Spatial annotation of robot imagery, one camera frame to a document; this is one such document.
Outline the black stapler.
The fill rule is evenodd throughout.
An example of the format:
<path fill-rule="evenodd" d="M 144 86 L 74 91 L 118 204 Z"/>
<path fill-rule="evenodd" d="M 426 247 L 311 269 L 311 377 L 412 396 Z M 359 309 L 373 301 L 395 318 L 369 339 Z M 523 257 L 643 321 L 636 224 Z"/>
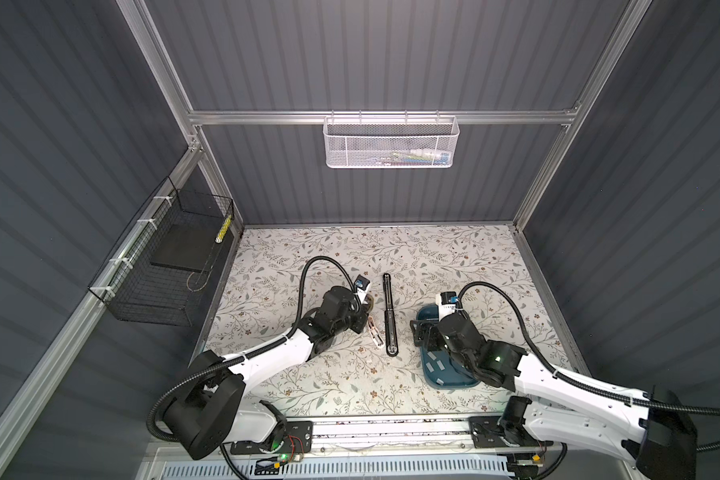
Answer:
<path fill-rule="evenodd" d="M 389 273 L 384 273 L 382 275 L 382 286 L 385 303 L 384 322 L 386 353 L 390 357 L 396 357 L 399 354 L 399 342 L 392 295 L 391 275 Z"/>

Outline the pink mini stapler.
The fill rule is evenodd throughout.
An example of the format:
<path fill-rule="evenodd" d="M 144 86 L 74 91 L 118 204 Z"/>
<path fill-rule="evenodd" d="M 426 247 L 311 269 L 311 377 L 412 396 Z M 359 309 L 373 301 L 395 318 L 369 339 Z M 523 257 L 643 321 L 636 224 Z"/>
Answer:
<path fill-rule="evenodd" d="M 368 318 L 367 329 L 376 347 L 383 348 L 385 345 L 384 339 L 372 318 Z"/>

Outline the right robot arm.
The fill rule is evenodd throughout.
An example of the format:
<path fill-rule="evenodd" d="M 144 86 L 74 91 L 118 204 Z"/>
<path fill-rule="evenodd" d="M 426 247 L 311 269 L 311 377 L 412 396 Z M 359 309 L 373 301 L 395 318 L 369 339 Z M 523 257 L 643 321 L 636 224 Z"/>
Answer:
<path fill-rule="evenodd" d="M 485 384 L 510 392 L 497 422 L 512 445 L 555 442 L 588 448 L 648 479 L 693 479 L 698 432 L 677 396 L 607 384 L 549 364 L 540 355 L 488 340 L 463 311 L 411 321 L 432 384 Z"/>

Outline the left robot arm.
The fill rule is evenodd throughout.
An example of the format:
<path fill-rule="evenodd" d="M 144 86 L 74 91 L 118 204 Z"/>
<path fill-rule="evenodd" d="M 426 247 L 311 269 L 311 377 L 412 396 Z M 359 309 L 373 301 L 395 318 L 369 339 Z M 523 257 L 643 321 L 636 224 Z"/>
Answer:
<path fill-rule="evenodd" d="M 194 460 L 229 443 L 279 450 L 287 435 L 286 417 L 271 402 L 251 399 L 250 392 L 319 356 L 339 334 L 362 333 L 373 306 L 367 299 L 369 286 L 360 276 L 350 288 L 332 287 L 291 331 L 258 347 L 224 356 L 211 350 L 198 355 L 185 378 L 148 414 L 151 434 L 181 444 Z"/>

